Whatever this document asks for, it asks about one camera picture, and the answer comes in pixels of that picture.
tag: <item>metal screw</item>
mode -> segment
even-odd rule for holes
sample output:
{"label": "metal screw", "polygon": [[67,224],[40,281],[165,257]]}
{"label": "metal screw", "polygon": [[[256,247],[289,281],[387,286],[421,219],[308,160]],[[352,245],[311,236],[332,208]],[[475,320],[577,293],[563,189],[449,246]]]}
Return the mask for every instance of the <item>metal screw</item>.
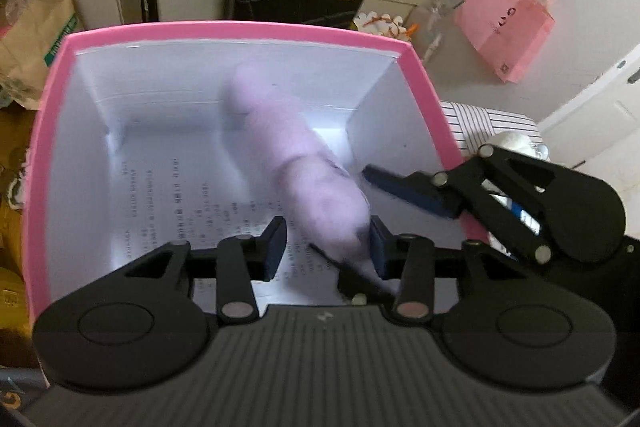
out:
{"label": "metal screw", "polygon": [[494,155],[494,146],[485,143],[478,151],[481,158],[489,158]]}
{"label": "metal screw", "polygon": [[367,296],[364,293],[356,293],[351,299],[351,304],[354,306],[366,306],[367,305]]}
{"label": "metal screw", "polygon": [[230,319],[244,319],[253,312],[254,307],[242,301],[232,301],[222,306],[222,313]]}
{"label": "metal screw", "polygon": [[421,319],[429,314],[429,307],[422,302],[409,301],[398,305],[396,312],[408,319]]}
{"label": "metal screw", "polygon": [[449,175],[446,172],[436,172],[431,178],[431,183],[436,187],[444,187],[449,181]]}
{"label": "metal screw", "polygon": [[551,249],[547,245],[536,248],[536,261],[538,264],[546,264],[551,261]]}

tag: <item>paper bag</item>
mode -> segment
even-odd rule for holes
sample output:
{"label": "paper bag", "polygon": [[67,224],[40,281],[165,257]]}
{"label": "paper bag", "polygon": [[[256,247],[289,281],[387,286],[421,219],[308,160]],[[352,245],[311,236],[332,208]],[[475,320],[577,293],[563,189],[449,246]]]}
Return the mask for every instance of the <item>paper bag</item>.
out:
{"label": "paper bag", "polygon": [[79,30],[72,0],[28,0],[0,40],[0,85],[20,105],[37,109],[62,39]]}
{"label": "paper bag", "polygon": [[465,0],[455,20],[503,82],[518,82],[555,25],[555,1]]}

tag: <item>pink paper bag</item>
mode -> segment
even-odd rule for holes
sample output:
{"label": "pink paper bag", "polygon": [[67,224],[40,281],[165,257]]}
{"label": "pink paper bag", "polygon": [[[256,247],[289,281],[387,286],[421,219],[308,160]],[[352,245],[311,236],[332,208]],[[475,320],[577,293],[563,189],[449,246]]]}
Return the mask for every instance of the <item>pink paper bag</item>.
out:
{"label": "pink paper bag", "polygon": [[503,82],[518,82],[556,23],[556,0],[465,0],[455,21]]}

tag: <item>white plush toy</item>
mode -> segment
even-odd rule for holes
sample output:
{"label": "white plush toy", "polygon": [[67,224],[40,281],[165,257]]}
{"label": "white plush toy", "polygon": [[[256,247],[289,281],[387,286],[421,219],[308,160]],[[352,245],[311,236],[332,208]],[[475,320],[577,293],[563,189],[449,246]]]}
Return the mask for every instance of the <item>white plush toy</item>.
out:
{"label": "white plush toy", "polygon": [[503,131],[498,134],[494,134],[490,137],[486,143],[508,149],[513,152],[524,154],[525,156],[531,156],[539,160],[549,159],[549,149],[543,143],[533,145],[531,139],[526,134],[521,134],[515,131]]}

